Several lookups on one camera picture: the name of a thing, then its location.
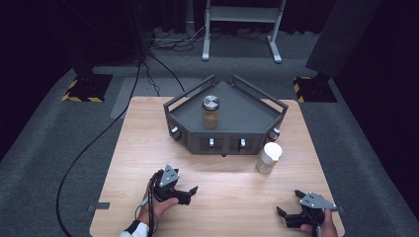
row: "human hand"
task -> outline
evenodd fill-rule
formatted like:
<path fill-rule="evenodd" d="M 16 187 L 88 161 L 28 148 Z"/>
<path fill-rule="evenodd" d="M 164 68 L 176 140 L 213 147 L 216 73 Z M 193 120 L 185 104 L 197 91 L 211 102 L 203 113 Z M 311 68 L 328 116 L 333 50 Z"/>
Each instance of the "human hand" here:
<path fill-rule="evenodd" d="M 308 224 L 302 224 L 299 229 L 309 235 L 312 235 L 312 227 Z M 338 237 L 338 231 L 336 230 L 335 224 L 333 224 L 332 211 L 330 209 L 324 209 L 324 221 L 321 224 L 321 236 L 322 237 Z"/>
<path fill-rule="evenodd" d="M 143 199 L 145 198 L 148 198 L 148 192 L 145 192 Z M 175 197 L 169 198 L 162 202 L 159 202 L 156 198 L 153 197 L 154 225 L 156 225 L 158 221 L 163 217 L 163 214 L 166 210 L 168 210 L 172 206 L 177 205 L 178 203 L 179 200 Z M 144 206 L 141 207 L 141 211 L 139 212 L 137 220 L 149 226 L 150 220 L 148 216 L 148 210 L 148 203 L 146 203 Z"/>

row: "gray carpet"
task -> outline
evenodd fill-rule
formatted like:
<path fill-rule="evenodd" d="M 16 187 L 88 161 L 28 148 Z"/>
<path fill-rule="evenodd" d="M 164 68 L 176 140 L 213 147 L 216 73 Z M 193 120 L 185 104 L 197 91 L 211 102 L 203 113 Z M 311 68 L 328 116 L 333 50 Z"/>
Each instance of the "gray carpet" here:
<path fill-rule="evenodd" d="M 211 74 L 238 74 L 275 98 L 295 100 L 293 78 L 315 74 L 304 67 L 315 40 L 311 34 L 280 33 L 282 64 L 274 62 L 263 36 L 255 40 L 220 36 L 211 43 L 208 62 L 201 61 L 202 41 L 190 51 L 153 52 L 185 85 Z M 181 91 L 158 62 L 148 57 L 146 63 L 161 96 Z M 114 75 L 104 103 L 61 102 L 75 77 L 69 71 L 46 95 L 0 163 L 0 236 L 64 236 L 55 216 L 60 181 L 77 155 L 121 111 L 136 68 L 99 66 L 95 73 Z M 141 67 L 135 94 L 154 96 L 147 83 L 145 67 Z M 333 81 L 330 85 L 337 103 L 300 106 L 335 201 L 345 209 L 341 217 L 346 236 L 416 236 L 418 221 L 386 175 Z M 80 157 L 64 183 L 61 216 L 73 236 L 90 235 L 93 213 L 87 207 L 99 199 L 123 122 L 118 120 Z"/>

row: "jar lid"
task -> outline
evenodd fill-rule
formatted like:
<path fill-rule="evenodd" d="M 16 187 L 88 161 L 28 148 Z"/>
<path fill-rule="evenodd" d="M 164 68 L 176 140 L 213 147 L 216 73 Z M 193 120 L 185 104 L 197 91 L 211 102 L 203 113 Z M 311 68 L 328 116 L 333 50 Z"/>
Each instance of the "jar lid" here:
<path fill-rule="evenodd" d="M 283 148 L 279 144 L 268 142 L 263 148 L 261 158 L 266 164 L 275 166 L 282 154 Z"/>
<path fill-rule="evenodd" d="M 205 96 L 203 107 L 207 111 L 216 111 L 219 108 L 219 99 L 216 96 Z"/>

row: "glass jar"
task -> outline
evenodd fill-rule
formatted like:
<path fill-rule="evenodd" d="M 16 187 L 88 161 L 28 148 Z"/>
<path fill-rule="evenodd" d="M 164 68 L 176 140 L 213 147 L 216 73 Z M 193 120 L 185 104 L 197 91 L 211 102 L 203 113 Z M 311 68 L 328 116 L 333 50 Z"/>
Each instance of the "glass jar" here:
<path fill-rule="evenodd" d="M 275 142 L 266 143 L 258 163 L 256 163 L 256 169 L 262 174 L 270 174 L 282 154 L 283 148 L 279 144 Z"/>
<path fill-rule="evenodd" d="M 218 122 L 219 99 L 216 96 L 205 96 L 203 99 L 204 127 L 212 129 Z"/>

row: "gray box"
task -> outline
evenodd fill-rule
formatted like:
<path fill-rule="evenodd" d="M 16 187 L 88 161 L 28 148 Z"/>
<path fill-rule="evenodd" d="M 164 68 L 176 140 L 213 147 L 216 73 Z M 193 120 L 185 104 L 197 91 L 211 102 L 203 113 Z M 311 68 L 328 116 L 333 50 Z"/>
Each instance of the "gray box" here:
<path fill-rule="evenodd" d="M 203 98 L 219 98 L 217 126 L 203 125 Z M 271 107 L 261 99 L 278 105 Z M 254 155 L 280 136 L 288 106 L 244 79 L 214 75 L 164 104 L 169 134 L 194 154 Z"/>

